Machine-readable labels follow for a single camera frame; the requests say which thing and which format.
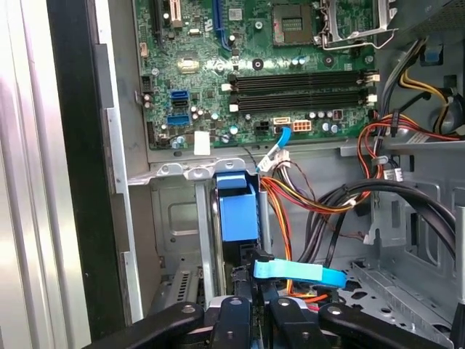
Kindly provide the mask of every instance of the blue sata port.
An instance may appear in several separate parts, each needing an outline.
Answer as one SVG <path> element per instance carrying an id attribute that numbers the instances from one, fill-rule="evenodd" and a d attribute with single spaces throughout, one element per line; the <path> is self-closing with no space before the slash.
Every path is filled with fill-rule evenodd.
<path id="1" fill-rule="evenodd" d="M 187 114 L 171 114 L 166 117 L 168 126 L 183 126 L 190 124 L 190 118 Z"/>
<path id="2" fill-rule="evenodd" d="M 172 100 L 188 100 L 189 91 L 186 89 L 178 89 L 176 91 L 171 91 L 169 96 Z"/>

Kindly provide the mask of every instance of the blue plastic handle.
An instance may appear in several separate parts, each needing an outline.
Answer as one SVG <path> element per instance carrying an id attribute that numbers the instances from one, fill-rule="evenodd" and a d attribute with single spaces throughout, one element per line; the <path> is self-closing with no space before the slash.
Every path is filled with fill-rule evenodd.
<path id="1" fill-rule="evenodd" d="M 289 260 L 255 261 L 254 278 L 286 278 L 340 288 L 344 288 L 347 282 L 346 274 L 341 271 Z"/>

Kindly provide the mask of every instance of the motherboard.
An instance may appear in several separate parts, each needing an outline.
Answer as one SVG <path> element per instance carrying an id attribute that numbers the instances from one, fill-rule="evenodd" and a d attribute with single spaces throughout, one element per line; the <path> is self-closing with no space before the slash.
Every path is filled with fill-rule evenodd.
<path id="1" fill-rule="evenodd" d="M 324 50 L 310 0 L 135 0 L 150 149 L 356 137 L 376 93 L 372 47 Z M 338 0 L 341 35 L 373 26 L 372 0 Z"/>

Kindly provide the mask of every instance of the white label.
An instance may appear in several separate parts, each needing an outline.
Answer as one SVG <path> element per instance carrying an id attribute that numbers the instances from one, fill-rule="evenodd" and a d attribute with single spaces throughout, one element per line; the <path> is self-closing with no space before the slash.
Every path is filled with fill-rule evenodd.
<path id="1" fill-rule="evenodd" d="M 205 21 L 204 28 L 206 33 L 213 30 L 213 20 L 211 18 Z"/>
<path id="2" fill-rule="evenodd" d="M 230 20 L 242 20 L 242 9 L 230 9 Z"/>
<path id="3" fill-rule="evenodd" d="M 194 132 L 194 155 L 210 155 L 210 133 Z"/>
<path id="4" fill-rule="evenodd" d="M 412 136 L 412 138 L 407 141 L 407 144 L 425 143 L 428 139 L 429 139 L 428 135 L 424 135 L 422 133 L 415 133 L 415 135 Z"/>

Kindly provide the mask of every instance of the black ram slot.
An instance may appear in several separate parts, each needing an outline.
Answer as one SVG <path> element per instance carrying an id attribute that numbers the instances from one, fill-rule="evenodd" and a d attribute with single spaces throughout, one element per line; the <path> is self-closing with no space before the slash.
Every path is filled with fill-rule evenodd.
<path id="1" fill-rule="evenodd" d="M 333 92 L 325 95 L 271 95 L 240 97 L 237 99 L 241 113 L 289 111 L 302 109 L 351 108 L 362 105 L 365 96 L 359 92 Z"/>
<path id="2" fill-rule="evenodd" d="M 237 93 L 268 93 L 306 89 L 357 87 L 365 77 L 364 71 L 335 71 L 296 73 L 273 76 L 229 76 L 232 90 Z"/>

